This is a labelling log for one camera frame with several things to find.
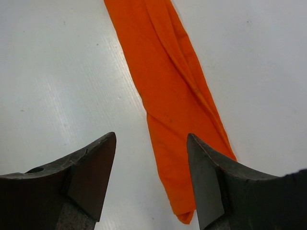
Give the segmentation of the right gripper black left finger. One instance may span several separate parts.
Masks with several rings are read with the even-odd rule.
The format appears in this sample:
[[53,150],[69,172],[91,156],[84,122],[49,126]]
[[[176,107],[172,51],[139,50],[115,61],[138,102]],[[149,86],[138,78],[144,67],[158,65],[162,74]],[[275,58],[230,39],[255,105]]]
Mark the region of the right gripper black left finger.
[[0,177],[3,230],[92,230],[100,220],[116,152],[110,132],[25,173]]

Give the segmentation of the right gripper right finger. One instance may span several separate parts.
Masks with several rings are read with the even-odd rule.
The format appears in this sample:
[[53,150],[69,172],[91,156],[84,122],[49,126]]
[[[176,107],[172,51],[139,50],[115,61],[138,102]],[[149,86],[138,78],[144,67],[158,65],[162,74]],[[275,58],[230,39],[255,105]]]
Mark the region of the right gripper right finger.
[[202,230],[304,230],[307,172],[273,176],[216,151],[194,134],[189,169]]

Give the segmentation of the orange t-shirt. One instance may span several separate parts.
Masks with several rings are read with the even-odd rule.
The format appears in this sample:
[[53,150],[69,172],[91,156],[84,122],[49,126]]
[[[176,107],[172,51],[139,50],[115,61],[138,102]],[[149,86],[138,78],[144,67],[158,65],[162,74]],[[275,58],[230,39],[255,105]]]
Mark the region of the orange t-shirt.
[[147,114],[159,178],[175,216],[190,224],[196,205],[188,134],[235,158],[200,62],[171,1],[105,5]]

